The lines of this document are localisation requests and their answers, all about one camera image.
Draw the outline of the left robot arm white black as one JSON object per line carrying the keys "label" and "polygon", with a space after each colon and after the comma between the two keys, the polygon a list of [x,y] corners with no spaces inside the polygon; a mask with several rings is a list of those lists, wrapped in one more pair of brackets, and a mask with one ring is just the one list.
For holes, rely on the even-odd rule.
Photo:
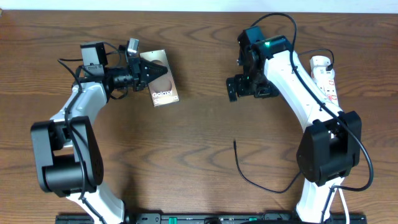
{"label": "left robot arm white black", "polygon": [[141,91],[169,68],[142,58],[137,39],[115,50],[127,65],[110,67],[107,45],[104,41],[80,45],[82,64],[70,71],[74,78],[71,96],[57,114],[31,126],[36,173],[44,192],[77,203],[93,223],[136,223],[136,216],[103,181],[104,165],[93,123],[114,90]]}

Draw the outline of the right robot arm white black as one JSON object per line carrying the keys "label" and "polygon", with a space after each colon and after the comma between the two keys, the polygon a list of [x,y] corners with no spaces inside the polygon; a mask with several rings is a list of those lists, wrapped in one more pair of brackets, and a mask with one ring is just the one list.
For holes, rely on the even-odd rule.
{"label": "right robot arm white black", "polygon": [[281,96],[296,115],[303,131],[296,160],[304,177],[293,222],[355,223],[350,213],[330,211],[336,194],[345,190],[344,179],[359,164],[362,122],[354,111],[344,112],[335,92],[329,59],[312,57],[306,71],[283,35],[266,38],[251,26],[238,36],[238,64],[243,72],[226,80],[230,101],[242,96]]}

